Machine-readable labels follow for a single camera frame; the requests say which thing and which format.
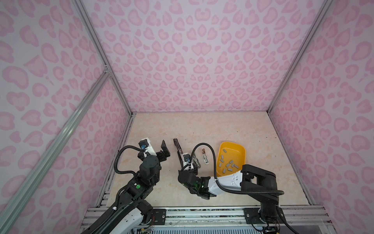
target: black mounting plate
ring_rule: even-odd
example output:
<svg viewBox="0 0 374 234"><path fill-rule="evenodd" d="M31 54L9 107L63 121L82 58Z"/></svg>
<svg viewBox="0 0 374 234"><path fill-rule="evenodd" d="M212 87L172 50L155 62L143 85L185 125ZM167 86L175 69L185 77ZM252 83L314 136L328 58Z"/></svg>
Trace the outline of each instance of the black mounting plate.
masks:
<svg viewBox="0 0 374 234"><path fill-rule="evenodd" d="M152 216L154 216L153 225L165 225L166 210L153 209Z"/></svg>
<svg viewBox="0 0 374 234"><path fill-rule="evenodd" d="M260 220L258 210L259 210L259 208L244 208L243 209L245 222L247 224L264 224L264 222L262 222ZM281 224L283 223L283 221L280 219L278 214L277 214L277 219L278 219L279 223L281 223Z"/></svg>

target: pink wallpaper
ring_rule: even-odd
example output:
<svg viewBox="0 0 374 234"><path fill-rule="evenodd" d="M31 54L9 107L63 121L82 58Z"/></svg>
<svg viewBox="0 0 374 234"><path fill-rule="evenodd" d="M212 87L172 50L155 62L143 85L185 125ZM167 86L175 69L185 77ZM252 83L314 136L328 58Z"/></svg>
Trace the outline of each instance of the pink wallpaper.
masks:
<svg viewBox="0 0 374 234"><path fill-rule="evenodd" d="M0 3L0 212L103 71L69 0Z"/></svg>
<svg viewBox="0 0 374 234"><path fill-rule="evenodd" d="M322 0L84 0L133 111L266 110Z"/></svg>
<svg viewBox="0 0 374 234"><path fill-rule="evenodd" d="M77 233L98 198L127 118L107 81L10 234Z"/></svg>
<svg viewBox="0 0 374 234"><path fill-rule="evenodd" d="M373 12L336 2L271 115L339 234L374 230Z"/></svg>

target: heart pattern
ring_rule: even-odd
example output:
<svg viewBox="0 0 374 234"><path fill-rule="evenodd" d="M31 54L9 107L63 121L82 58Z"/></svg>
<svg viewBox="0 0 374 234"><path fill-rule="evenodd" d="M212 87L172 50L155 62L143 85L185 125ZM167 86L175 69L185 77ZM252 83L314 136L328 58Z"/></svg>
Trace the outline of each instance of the heart pattern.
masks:
<svg viewBox="0 0 374 234"><path fill-rule="evenodd" d="M98 119L106 119L105 124L100 127ZM25 208L25 215L21 215L15 222L12 231L49 233L55 230L76 233L87 208L92 207L98 198L127 119L125 109L109 80L35 191ZM93 147L86 147L89 142ZM6 155L12 155L14 151L8 148ZM33 168L40 156L34 151L22 158L23 161L18 162L20 168ZM14 195L25 178L19 175L11 179L2 189L2 195ZM38 230L33 222L37 218L40 219Z"/></svg>
<svg viewBox="0 0 374 234"><path fill-rule="evenodd" d="M374 228L373 10L336 1L270 115L339 234Z"/></svg>
<svg viewBox="0 0 374 234"><path fill-rule="evenodd" d="M69 0L0 3L0 212L103 71L93 44L72 7ZM76 130L72 140L78 139L78 145L72 146L70 142L64 148L11 233L74 232L83 218L83 210L92 205L93 197L98 194L99 184L103 183L101 178L105 176L103 168L108 167L104 158L112 156L111 151L116 147L119 131L127 118L116 95L108 83L101 99L95 103L100 103L104 113L111 114L111 122L99 127L92 120L86 126L86 138L85 134L79 137L82 127ZM109 107L104 107L105 100ZM105 119L102 112L97 116ZM102 157L100 162L90 166L95 169L91 180L96 182L90 183L91 180L83 176L80 183L73 184L75 171L82 167L86 170L79 157L82 151L89 152L84 146L92 142L90 137L95 131L103 131L105 127L106 134L93 144L93 147L100 145L101 149L106 145L106 151L95 155ZM118 132L115 135L110 129ZM73 199L71 195L64 197L68 186L75 187L76 203L80 203L81 195L87 190L91 197L89 203L64 215Z"/></svg>
<svg viewBox="0 0 374 234"><path fill-rule="evenodd" d="M267 110L323 1L83 1L135 112Z"/></svg>

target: yellow plastic tray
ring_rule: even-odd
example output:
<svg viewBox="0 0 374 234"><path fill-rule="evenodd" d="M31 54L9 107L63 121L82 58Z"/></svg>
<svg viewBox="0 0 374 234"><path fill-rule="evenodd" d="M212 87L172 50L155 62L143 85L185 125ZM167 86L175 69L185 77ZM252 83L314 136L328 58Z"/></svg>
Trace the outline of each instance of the yellow plastic tray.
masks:
<svg viewBox="0 0 374 234"><path fill-rule="evenodd" d="M226 167L226 165L233 160L234 164L239 166L239 169L236 167ZM238 172L242 169L242 166L245 164L245 148L242 145L233 143L233 142L223 142L220 146L220 150L217 154L217 176L227 176Z"/></svg>

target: robotic arm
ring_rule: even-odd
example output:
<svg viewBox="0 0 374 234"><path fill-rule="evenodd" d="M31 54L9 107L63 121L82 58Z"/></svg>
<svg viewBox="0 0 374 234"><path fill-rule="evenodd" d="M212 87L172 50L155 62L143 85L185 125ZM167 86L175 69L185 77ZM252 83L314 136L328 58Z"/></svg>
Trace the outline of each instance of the robotic arm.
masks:
<svg viewBox="0 0 374 234"><path fill-rule="evenodd" d="M191 155L200 145L208 146L213 154L214 159L214 177L197 177L193 170L182 167L179 171L178 181L185 186L191 194L196 194L203 199L215 197L223 192L233 194L246 194L261 203L258 210L259 219L267 224L263 227L263 233L277 234L279 229L277 225L272 226L280 219L292 232L297 232L290 227L279 208L279 195L284 194L278 190L276 176L274 173L252 166L243 165L242 170L234 174L217 177L216 157L212 147L206 143L200 143L192 150Z"/></svg>
<svg viewBox="0 0 374 234"><path fill-rule="evenodd" d="M150 222L153 207L145 198L160 180L160 162L165 161L170 153L165 141L162 141L160 152L154 151L148 138L142 139L139 146L125 146L118 152L114 161L115 172L131 173L134 177L118 190L114 204L82 234L125 234L140 223ZM128 148L139 151L138 157L143 161L136 173L117 168L122 152Z"/></svg>

